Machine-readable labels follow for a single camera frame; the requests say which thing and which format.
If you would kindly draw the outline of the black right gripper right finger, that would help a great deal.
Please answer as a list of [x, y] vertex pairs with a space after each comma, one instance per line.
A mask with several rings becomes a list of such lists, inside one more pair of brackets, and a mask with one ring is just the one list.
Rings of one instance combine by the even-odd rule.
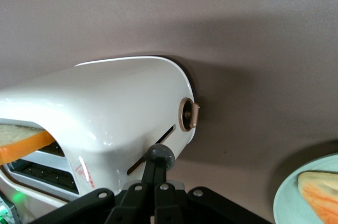
[[167, 163], [155, 160], [155, 223], [269, 223], [246, 208], [203, 186], [189, 192], [166, 180]]

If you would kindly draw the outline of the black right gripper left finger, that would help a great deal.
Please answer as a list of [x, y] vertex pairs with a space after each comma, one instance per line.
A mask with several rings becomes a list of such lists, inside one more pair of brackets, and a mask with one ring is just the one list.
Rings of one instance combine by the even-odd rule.
[[156, 158], [148, 157], [141, 181], [114, 195], [97, 189], [34, 221], [33, 223], [150, 223], [156, 177]]

